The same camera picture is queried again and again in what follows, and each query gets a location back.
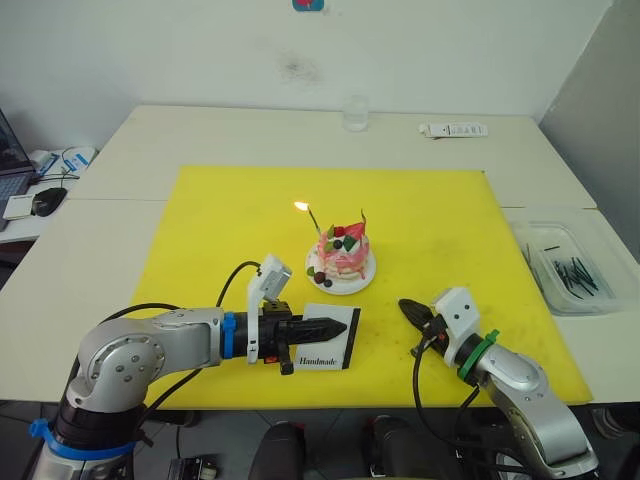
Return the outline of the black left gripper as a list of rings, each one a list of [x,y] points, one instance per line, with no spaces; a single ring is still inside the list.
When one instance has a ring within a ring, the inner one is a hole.
[[[258,358],[265,364],[278,363],[281,375],[293,373],[289,345],[326,342],[338,337],[347,328],[343,322],[328,317],[291,319],[289,305],[276,300],[264,302],[258,320]],[[288,343],[287,328],[292,331],[288,334]]]

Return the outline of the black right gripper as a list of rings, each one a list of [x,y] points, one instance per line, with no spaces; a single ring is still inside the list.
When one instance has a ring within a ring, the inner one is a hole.
[[[418,330],[423,330],[430,347],[444,357],[449,346],[447,324],[441,314],[433,317],[431,309],[411,299],[400,299],[398,305],[407,320]]]

